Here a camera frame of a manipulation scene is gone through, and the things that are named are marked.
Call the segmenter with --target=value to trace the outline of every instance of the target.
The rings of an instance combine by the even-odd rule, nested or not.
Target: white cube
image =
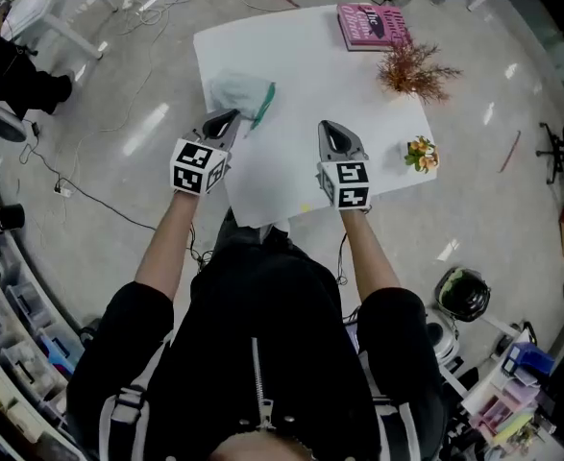
[[[320,162],[318,174],[320,187],[335,208],[350,210],[369,207],[369,161]]]
[[[204,195],[224,174],[229,153],[180,138],[170,159],[170,185],[186,193]]]

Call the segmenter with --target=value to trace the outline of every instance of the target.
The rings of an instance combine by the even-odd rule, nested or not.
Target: zipper
[[[252,358],[254,360],[254,378],[256,380],[256,396],[258,401],[258,412],[260,424],[257,429],[275,430],[271,419],[273,417],[273,400],[264,397],[264,385],[262,383],[262,370],[260,369],[260,354],[258,352],[258,339],[252,337]]]

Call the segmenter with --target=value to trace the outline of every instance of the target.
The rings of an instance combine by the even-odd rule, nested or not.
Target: black helmet
[[[435,287],[439,307],[453,319],[469,323],[479,318],[491,299],[491,289],[480,273],[452,268]]]

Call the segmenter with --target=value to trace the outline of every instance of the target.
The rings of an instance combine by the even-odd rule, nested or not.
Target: person
[[[0,7],[0,30],[9,6]],[[0,101],[5,101],[19,118],[28,109],[41,109],[53,114],[59,103],[72,93],[72,80],[68,75],[53,77],[37,71],[22,47],[0,36]]]
[[[425,309],[360,210],[341,212],[360,356],[331,272],[285,232],[239,228],[231,210],[172,345],[160,346],[198,201],[173,196],[76,367],[67,416],[80,446],[100,459],[433,458],[446,414]]]

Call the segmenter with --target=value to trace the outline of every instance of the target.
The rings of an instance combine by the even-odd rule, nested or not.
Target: book
[[[337,19],[348,51],[380,51],[407,39],[401,10],[386,5],[339,4]]]

